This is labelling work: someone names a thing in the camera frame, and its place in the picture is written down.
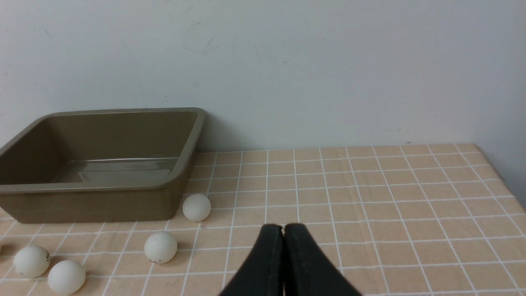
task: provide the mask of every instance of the beige checkered tablecloth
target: beige checkered tablecloth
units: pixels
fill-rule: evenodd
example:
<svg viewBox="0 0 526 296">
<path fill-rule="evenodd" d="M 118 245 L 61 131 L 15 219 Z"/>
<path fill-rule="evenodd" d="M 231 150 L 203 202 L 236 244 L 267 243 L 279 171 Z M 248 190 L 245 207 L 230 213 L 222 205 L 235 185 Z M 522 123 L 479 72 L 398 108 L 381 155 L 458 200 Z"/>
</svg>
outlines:
<svg viewBox="0 0 526 296">
<path fill-rule="evenodd" d="M 365 294 L 526 293 L 526 213 L 472 144 L 203 153 L 192 193 L 212 203 L 201 223 L 19 224 L 0 210 L 0 295 L 53 295 L 46 274 L 12 269 L 28 244 L 84 264 L 78 295 L 215 295 L 262 224 L 290 222 Z M 162 265 L 143 254 L 159 230 L 179 242 Z"/>
</svg>

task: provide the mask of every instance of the white wall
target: white wall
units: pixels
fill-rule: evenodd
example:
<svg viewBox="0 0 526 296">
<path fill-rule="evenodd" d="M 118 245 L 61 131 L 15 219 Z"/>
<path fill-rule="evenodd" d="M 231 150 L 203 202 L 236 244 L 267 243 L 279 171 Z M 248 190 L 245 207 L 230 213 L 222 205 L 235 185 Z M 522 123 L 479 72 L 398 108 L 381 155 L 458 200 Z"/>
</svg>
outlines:
<svg viewBox="0 0 526 296">
<path fill-rule="evenodd" d="M 475 142 L 526 196 L 524 0 L 1 0 L 0 144 L 197 106 L 201 148 Z"/>
</svg>

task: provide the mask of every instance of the ping pong ball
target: ping pong ball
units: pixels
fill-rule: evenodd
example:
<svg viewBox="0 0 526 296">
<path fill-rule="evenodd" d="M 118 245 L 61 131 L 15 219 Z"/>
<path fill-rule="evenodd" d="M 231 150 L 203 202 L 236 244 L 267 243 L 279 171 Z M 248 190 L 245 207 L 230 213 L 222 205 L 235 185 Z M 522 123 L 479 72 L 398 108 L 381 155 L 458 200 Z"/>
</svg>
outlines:
<svg viewBox="0 0 526 296">
<path fill-rule="evenodd" d="M 153 263 L 163 264 L 170 261 L 177 252 L 175 237 L 166 231 L 156 232 L 144 243 L 144 253 Z"/>
<path fill-rule="evenodd" d="M 188 220 L 194 222 L 206 219 L 211 209 L 210 201 L 202 194 L 192 194 L 183 203 L 183 214 Z"/>
<path fill-rule="evenodd" d="M 82 287 L 86 280 L 86 269 L 73 260 L 57 263 L 49 271 L 47 283 L 54 292 L 59 294 L 73 294 Z"/>
<path fill-rule="evenodd" d="M 21 276 L 36 278 L 49 268 L 49 252 L 41 246 L 29 245 L 16 253 L 13 265 Z"/>
</svg>

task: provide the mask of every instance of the olive green plastic bin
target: olive green plastic bin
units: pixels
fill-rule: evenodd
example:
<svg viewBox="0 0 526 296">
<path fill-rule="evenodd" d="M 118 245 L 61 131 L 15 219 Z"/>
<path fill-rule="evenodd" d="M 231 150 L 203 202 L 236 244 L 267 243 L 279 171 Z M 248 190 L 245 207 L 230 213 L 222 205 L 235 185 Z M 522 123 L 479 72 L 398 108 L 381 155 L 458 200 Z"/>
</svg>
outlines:
<svg viewBox="0 0 526 296">
<path fill-rule="evenodd" d="M 20 223 L 170 219 L 205 117 L 199 108 L 44 116 L 0 149 L 0 207 Z"/>
</svg>

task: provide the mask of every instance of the white grid line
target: white grid line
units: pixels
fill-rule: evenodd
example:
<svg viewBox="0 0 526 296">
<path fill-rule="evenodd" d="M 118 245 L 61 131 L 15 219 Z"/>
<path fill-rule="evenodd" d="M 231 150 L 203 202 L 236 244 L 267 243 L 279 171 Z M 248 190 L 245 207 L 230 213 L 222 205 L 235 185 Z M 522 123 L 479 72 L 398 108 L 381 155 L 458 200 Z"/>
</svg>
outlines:
<svg viewBox="0 0 526 296">
<path fill-rule="evenodd" d="M 124 243 L 123 251 L 126 250 L 126 247 L 128 246 L 128 242 L 130 242 L 130 238 L 132 237 L 133 230 L 135 229 L 136 226 L 137 226 L 137 222 L 133 224 L 130 234 L 128 235 L 128 238 L 126 239 L 126 243 Z M 103 296 L 106 295 L 106 293 L 108 292 L 109 284 L 112 282 L 112 278 L 114 277 L 115 272 L 117 271 L 117 267 L 119 267 L 120 259 L 123 257 L 123 254 L 124 252 L 120 253 L 119 258 L 117 259 L 117 263 L 115 263 L 115 267 L 113 268 L 112 274 L 109 276 L 108 283 L 106 284 L 106 287 L 104 288 L 104 292 L 102 293 Z"/>
<path fill-rule="evenodd" d="M 243 152 L 241 152 L 241 160 L 240 160 L 240 163 L 239 163 L 239 174 L 238 174 L 237 188 L 236 188 L 237 191 L 239 191 L 239 183 L 241 183 L 241 167 L 242 166 L 243 166 Z M 221 285 L 221 288 L 225 287 L 226 280 L 227 280 L 228 257 L 230 256 L 230 249 L 231 249 L 231 246 L 232 246 L 232 233 L 234 232 L 234 222 L 235 222 L 235 217 L 236 217 L 237 195 L 238 194 L 236 193 L 236 197 L 234 199 L 234 209 L 232 210 L 232 223 L 230 224 L 230 234 L 228 236 L 227 257 L 225 259 L 225 270 L 223 272 L 223 283 Z"/>
<path fill-rule="evenodd" d="M 296 174 L 296 150 L 292 151 L 292 165 L 294 167 L 294 191 L 296 194 L 296 215 L 298 216 L 298 223 L 301 222 L 299 217 L 299 192 L 298 192 L 298 175 Z"/>
<path fill-rule="evenodd" d="M 437 158 L 435 157 L 434 154 L 433 155 L 433 158 L 435 159 L 435 161 L 438 163 L 438 160 Z M 455 188 L 455 186 L 453 186 L 453 190 L 455 191 L 455 193 L 458 195 L 458 197 L 460 198 L 461 195 L 460 193 L 457 191 L 457 188 Z M 510 271 L 508 270 L 508 268 L 504 265 L 504 263 L 502 263 L 502 260 L 500 259 L 499 255 L 497 254 L 497 252 L 495 251 L 495 249 L 493 248 L 493 246 L 491 245 L 490 241 L 488 240 L 488 238 L 486 237 L 486 234 L 484 233 L 484 231 L 482 230 L 482 228 L 480 227 L 480 225 L 478 224 L 477 220 L 474 218 L 473 214 L 471 213 L 471 210 L 469 209 L 468 205 L 465 203 L 465 201 L 463 199 L 460 199 L 460 201 L 462 202 L 462 204 L 464 205 L 464 207 L 466 207 L 466 210 L 468 211 L 469 213 L 469 216 L 473 219 L 473 222 L 475 223 L 475 225 L 477 226 L 477 228 L 479 229 L 480 233 L 482 233 L 482 236 L 485 238 L 486 240 L 486 243 L 488 244 L 488 246 L 491 248 L 491 251 L 493 251 L 493 254 L 497 257 L 497 259 L 499 260 L 502 268 L 504 268 L 504 271 L 506 272 L 506 274 L 508 275 L 508 277 L 510 278 L 511 282 L 513 283 L 513 285 L 515 286 L 515 290 L 516 291 L 519 291 L 520 292 L 520 289 L 519 289 L 519 286 L 517 285 L 517 283 L 515 282 L 515 279 L 513 278 L 513 276 L 511 275 Z"/>
<path fill-rule="evenodd" d="M 318 149 L 318 152 L 320 154 L 321 158 L 321 148 Z M 327 178 L 325 177 L 325 167 L 323 166 L 323 162 L 321 162 L 321 171 L 323 172 L 323 182 L 325 184 L 325 194 L 327 195 L 327 201 L 329 201 L 329 189 L 327 188 Z M 332 214 L 332 205 L 329 202 L 329 213 L 330 213 L 330 219 L 332 224 L 332 231 L 334 233 L 334 242 L 336 244 L 336 253 L 338 254 L 338 270 L 341 274 L 343 274 L 342 264 L 341 264 L 341 254 L 340 254 L 340 246 L 338 244 L 338 235 L 336 234 L 336 226 L 334 224 L 334 215 Z"/>
<path fill-rule="evenodd" d="M 338 205 L 338 204 L 356 204 L 356 203 L 332 203 L 333 205 Z M 328 205 L 328 204 L 305 204 L 305 205 L 300 205 L 300 206 L 312 206 L 312 205 Z M 295 205 L 284 205 L 285 207 L 293 207 Z M 240 207 L 237 207 L 237 209 L 251 209 L 251 208 L 262 208 L 261 206 L 258 206 L 258 207 L 245 207 L 245 208 L 240 208 Z M 508 214 L 508 215 L 482 215 L 482 216 L 473 216 L 474 218 L 497 218 L 497 217 L 508 217 L 508 216 L 526 216 L 526 214 Z M 472 217 L 443 217 L 443 218 L 438 218 L 439 220 L 471 220 Z M 370 222 L 396 222 L 396 221 L 434 221 L 436 220 L 435 218 L 415 218 L 415 219 L 385 219 L 385 220 L 380 220 L 380 219 L 368 219 L 368 220 L 352 220 L 352 221 L 334 221 L 335 224 L 338 224 L 338 223 L 360 223 L 360 222 L 366 222 L 366 221 L 370 221 Z M 332 222 L 303 222 L 303 224 L 305 225 L 314 225 L 314 224 L 330 224 Z M 234 228 L 244 228 L 244 227 L 261 227 L 261 225 L 234 225 L 233 227 Z M 208 226 L 207 227 L 208 229 L 224 229 L 224 228 L 230 228 L 230 226 Z M 197 227 L 195 228 L 173 228 L 173 229 L 166 229 L 165 231 L 186 231 L 186 230 L 197 230 Z M 155 230 L 134 230 L 134 231 L 127 231 L 127 230 L 122 230 L 122 231 L 103 231 L 101 232 L 101 234 L 103 233 L 140 233 L 140 232 L 153 232 Z M 57 236 L 57 235 L 62 235 L 64 233 L 45 233 L 45 234 L 37 234 L 36 236 L 37 237 L 43 237 L 43 236 Z M 92 232 L 78 232 L 78 233 L 70 233 L 69 235 L 84 235 L 84 234 L 94 234 Z M 13 234 L 13 235 L 9 235 L 9 237 L 13 237 L 13 238 L 26 238 L 26 237 L 30 237 L 30 236 L 34 236 L 34 234 Z M 508 236 L 490 236 L 489 238 L 493 239 L 493 238 L 521 238 L 523 237 L 524 235 L 508 235 Z"/>
<path fill-rule="evenodd" d="M 406 155 L 404 154 L 402 147 L 400 147 L 400 150 L 402 150 L 402 155 L 403 155 L 403 157 L 406 159 L 407 165 L 408 165 L 409 168 L 411 169 L 411 172 L 413 173 L 414 178 L 418 181 L 417 175 L 414 173 L 414 171 L 413 171 L 411 165 L 410 165 L 409 162 L 407 161 Z M 427 196 L 427 193 L 426 193 L 425 190 L 422 188 L 422 185 L 418 185 L 418 186 L 419 186 L 420 190 L 422 191 L 424 197 L 426 198 L 427 204 L 429 205 L 429 208 L 430 208 L 431 211 L 433 212 L 433 215 L 434 215 L 434 217 L 436 218 L 436 221 L 438 221 L 438 225 L 440 226 L 440 229 L 442 230 L 442 233 L 443 233 L 444 236 L 446 237 L 446 240 L 447 240 L 447 242 L 448 242 L 448 245 L 449 245 L 449 247 L 451 248 L 451 250 L 453 251 L 453 254 L 454 254 L 455 258 L 457 259 L 457 262 L 459 263 L 460 268 L 462 269 L 462 272 L 464 273 L 464 276 L 466 276 L 466 279 L 467 279 L 468 282 L 469 282 L 469 286 L 471 287 L 472 290 L 476 290 L 476 289 L 475 289 L 475 286 L 473 285 L 473 283 L 472 283 L 472 281 L 471 281 L 471 279 L 470 279 L 470 277 L 469 277 L 469 275 L 468 275 L 468 273 L 467 273 L 467 271 L 466 271 L 466 269 L 465 269 L 464 266 L 462 265 L 462 261 L 460 260 L 460 257 L 458 256 L 457 251 L 456 251 L 455 248 L 453 247 L 453 244 L 451 243 L 451 240 L 449 239 L 449 236 L 448 236 L 446 230 L 444 229 L 444 226 L 443 226 L 442 223 L 440 222 L 440 219 L 438 218 L 438 215 L 437 215 L 436 211 L 434 210 L 433 205 L 432 205 L 431 202 L 429 201 L 429 198 L 428 198 L 428 196 Z"/>
<path fill-rule="evenodd" d="M 267 224 L 267 207 L 268 207 L 268 150 L 267 150 L 267 175 L 265 176 L 265 224 Z"/>
<path fill-rule="evenodd" d="M 307 161 L 311 161 L 311 160 L 302 160 L 302 161 L 298 161 L 298 162 L 307 162 Z M 231 165 L 231 164 L 224 164 L 224 166 L 238 166 L 237 164 L 235 165 Z M 474 166 L 487 166 L 487 167 L 492 167 L 490 164 L 476 164 Z M 462 165 L 462 166 L 445 166 L 444 169 L 466 169 L 468 167 L 474 167 L 473 165 Z M 355 173 L 378 173 L 378 172 L 398 172 L 398 171 L 408 171 L 409 169 L 388 169 L 388 170 L 356 170 L 356 171 L 353 171 Z M 416 168 L 416 169 L 413 169 L 413 170 L 416 170 L 416 171 L 430 171 L 430 170 L 440 170 L 440 168 L 437 166 L 437 167 L 425 167 L 425 168 Z M 325 172 L 326 174 L 342 174 L 342 173 L 350 173 L 351 171 L 337 171 L 337 172 Z M 306 175 L 320 175 L 322 174 L 322 172 L 317 172 L 317 173 L 299 173 L 297 174 L 298 176 L 306 176 Z M 271 176 L 271 177 L 284 177 L 284 176 L 292 176 L 292 174 L 272 174 L 272 175 L 254 175 L 254 176 L 241 176 L 241 178 L 261 178 L 261 177 L 265 177 L 265 176 Z M 192 181 L 202 181 L 202 180 L 209 180 L 209 179 L 214 179 L 214 180 L 222 180 L 222 179 L 235 179 L 236 177 L 202 177 L 202 178 L 189 178 L 189 180 L 192 180 Z M 492 178 L 492 179 L 485 179 L 485 180 L 500 180 L 500 179 L 496 179 L 496 178 Z"/>
<path fill-rule="evenodd" d="M 347 158 L 349 159 L 349 151 L 347 150 L 347 148 L 345 148 L 345 153 L 347 154 Z M 349 166 L 350 166 L 351 171 L 352 171 L 352 164 L 351 164 L 351 160 L 350 159 L 349 159 Z M 357 184 L 356 176 L 355 176 L 354 172 L 352 173 L 352 178 L 354 179 L 355 184 Z M 376 242 L 375 242 L 375 237 L 372 235 L 371 225 L 369 223 L 367 212 L 365 211 L 365 206 L 363 205 L 363 202 L 362 202 L 360 190 L 357 190 L 357 191 L 358 191 L 358 198 L 360 199 L 363 215 L 365 217 L 365 222 L 367 223 L 367 228 L 369 229 L 369 235 L 371 236 L 372 246 L 375 249 L 376 258 L 377 258 L 378 264 L 380 266 L 380 272 L 382 273 L 383 283 L 386 285 L 387 293 L 389 293 L 389 285 L 387 284 L 387 277 L 386 277 L 386 274 L 385 274 L 385 272 L 383 270 L 382 261 L 380 260 L 380 253 L 378 252 L 378 247 L 376 246 Z"/>
<path fill-rule="evenodd" d="M 380 161 L 378 160 L 378 157 L 376 155 L 376 150 L 375 150 L 374 147 L 372 147 L 372 151 L 375 154 L 376 161 L 378 162 L 378 166 L 381 167 Z M 383 179 L 385 180 L 385 182 L 387 183 L 387 178 L 386 178 L 386 175 L 383 173 L 383 171 L 382 171 L 382 176 L 383 176 Z M 389 189 L 389 194 L 391 195 L 391 198 L 393 199 L 393 201 L 395 201 L 395 197 L 394 197 L 393 193 L 391 192 L 391 188 L 388 187 L 388 189 Z M 396 208 L 396 210 L 398 212 L 398 216 L 402 219 L 402 213 L 400 212 L 400 209 L 398 208 L 398 204 L 395 202 L 394 205 L 395 205 L 395 208 Z M 431 293 L 431 295 L 434 295 L 433 289 L 431 288 L 431 284 L 429 283 L 427 275 L 424 272 L 424 267 L 422 266 L 422 262 L 420 262 L 420 257 L 418 257 L 417 249 L 414 247 L 413 241 L 411 241 L 411 235 L 409 234 L 409 230 L 407 230 L 406 223 L 403 220 L 402 220 L 402 225 L 403 225 L 403 228 L 406 231 L 406 235 L 407 235 L 407 237 L 409 239 L 409 243 L 411 244 L 411 248 L 413 249 L 414 255 L 417 258 L 418 265 L 420 266 L 420 271 L 422 271 L 424 279 L 426 280 L 426 285 L 428 286 L 429 292 Z"/>
<path fill-rule="evenodd" d="M 216 152 L 216 156 L 214 158 L 214 166 L 212 167 L 211 176 L 214 175 L 214 170 L 216 168 L 218 155 L 219 155 L 219 153 Z M 241 165 L 239 166 L 239 174 L 241 174 Z M 212 186 L 212 180 L 210 180 L 209 183 L 208 183 L 207 197 L 208 197 L 208 192 L 210 192 L 210 187 L 211 186 Z M 190 265 L 192 263 L 192 258 L 194 257 L 194 253 L 196 251 L 197 239 L 198 239 L 198 236 L 199 236 L 199 229 L 200 228 L 201 228 L 201 222 L 199 222 L 199 224 L 197 224 L 197 230 L 196 230 L 196 236 L 194 238 L 194 244 L 192 245 L 192 250 L 190 251 L 190 258 L 188 259 L 188 266 L 186 267 L 185 279 L 183 280 L 183 286 L 181 287 L 181 296 L 183 296 L 184 293 L 185 293 L 186 282 L 188 280 L 188 273 L 190 272 Z"/>
<path fill-rule="evenodd" d="M 296 152 L 297 149 L 290 149 L 293 153 Z M 458 155 L 459 153 L 436 153 L 435 155 Z M 460 154 L 480 154 L 481 156 L 484 156 L 483 153 L 481 152 L 460 152 Z M 409 157 L 413 157 L 413 156 L 430 156 L 431 154 L 410 154 L 410 155 L 407 155 Z M 402 157 L 402 155 L 385 155 L 385 156 L 377 156 L 377 158 L 381 159 L 381 158 L 387 158 L 387 157 Z M 309 159 L 309 160 L 296 160 L 296 162 L 305 162 L 305 161 L 317 161 L 317 160 L 345 160 L 345 159 L 373 159 L 375 158 L 374 156 L 348 156 L 348 157 L 341 157 L 341 158 L 326 158 L 326 159 Z M 287 163 L 287 162 L 293 162 L 291 160 L 289 161 L 270 161 L 269 163 Z M 251 163 L 247 163 L 247 164 L 265 164 L 264 162 L 251 162 Z M 225 166 L 225 165 L 238 165 L 238 163 L 230 163 L 230 164 L 217 164 L 216 166 Z M 194 167 L 203 167 L 203 166 L 212 166 L 210 164 L 208 165 L 194 165 Z"/>
</svg>

